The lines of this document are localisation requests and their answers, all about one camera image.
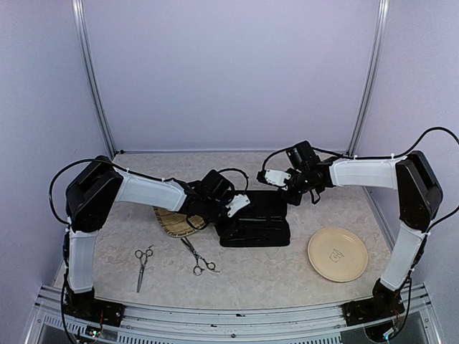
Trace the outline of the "black zippered tool case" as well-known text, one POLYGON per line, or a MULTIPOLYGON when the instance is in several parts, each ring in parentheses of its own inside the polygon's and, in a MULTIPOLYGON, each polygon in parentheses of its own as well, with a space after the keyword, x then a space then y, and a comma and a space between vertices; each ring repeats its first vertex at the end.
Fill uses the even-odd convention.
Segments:
POLYGON ((288 205, 277 191, 247 192, 250 203, 214 225, 223 247, 286 247, 290 244, 288 205))

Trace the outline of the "silver thinning scissors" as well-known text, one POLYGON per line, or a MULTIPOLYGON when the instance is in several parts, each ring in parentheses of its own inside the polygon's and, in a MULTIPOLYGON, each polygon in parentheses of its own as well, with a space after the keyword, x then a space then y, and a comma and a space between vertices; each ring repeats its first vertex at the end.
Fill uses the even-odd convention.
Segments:
POLYGON ((219 273, 219 270, 216 268, 216 264, 214 262, 208 262, 205 258, 203 258, 187 237, 182 237, 180 240, 195 258, 195 266, 193 268, 193 273, 195 276, 200 276, 206 269, 210 272, 219 273))

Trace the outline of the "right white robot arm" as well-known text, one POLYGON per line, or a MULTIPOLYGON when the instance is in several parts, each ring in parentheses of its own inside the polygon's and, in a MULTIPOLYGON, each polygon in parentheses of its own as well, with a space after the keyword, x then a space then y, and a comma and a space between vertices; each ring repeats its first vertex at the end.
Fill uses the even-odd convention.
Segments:
POLYGON ((386 290, 398 290, 421 255, 428 230, 443 201, 443 190, 421 150, 386 158, 329 156, 322 159, 307 141, 287 149, 291 167, 277 172, 275 186, 291 194, 361 186, 391 194, 397 236, 388 265, 379 278, 386 290))

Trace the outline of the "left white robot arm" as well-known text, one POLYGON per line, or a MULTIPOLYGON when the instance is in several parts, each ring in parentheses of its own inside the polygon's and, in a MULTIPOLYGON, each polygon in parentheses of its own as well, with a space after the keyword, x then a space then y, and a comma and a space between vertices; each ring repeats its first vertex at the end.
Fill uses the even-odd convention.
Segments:
POLYGON ((250 204, 220 172, 211 170, 198 181, 147 176, 114 164, 106 156, 84 161, 86 167, 67 187, 66 214, 69 221, 70 251, 67 282, 74 292, 71 304, 84 318, 100 312, 93 290, 93 258, 98 232, 113 204, 143 204, 186 217, 199 216, 217 224, 231 219, 250 204))

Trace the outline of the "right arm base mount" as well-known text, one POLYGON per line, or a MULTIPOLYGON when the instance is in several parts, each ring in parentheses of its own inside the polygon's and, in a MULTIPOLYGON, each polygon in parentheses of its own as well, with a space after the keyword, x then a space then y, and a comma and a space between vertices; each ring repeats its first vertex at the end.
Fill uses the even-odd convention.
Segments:
POLYGON ((345 302, 341 309, 347 326, 360 325, 402 314, 405 307, 401 298, 402 288, 411 281, 408 277, 395 291, 382 284, 379 278, 373 287, 372 296, 363 300, 345 302))

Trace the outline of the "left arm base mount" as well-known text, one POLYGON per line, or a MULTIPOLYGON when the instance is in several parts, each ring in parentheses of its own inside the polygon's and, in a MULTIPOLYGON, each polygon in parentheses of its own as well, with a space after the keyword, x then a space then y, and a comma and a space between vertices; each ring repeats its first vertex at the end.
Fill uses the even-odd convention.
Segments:
POLYGON ((125 306, 94 298, 91 293, 70 294, 64 297, 64 314, 99 325, 120 327, 125 306))

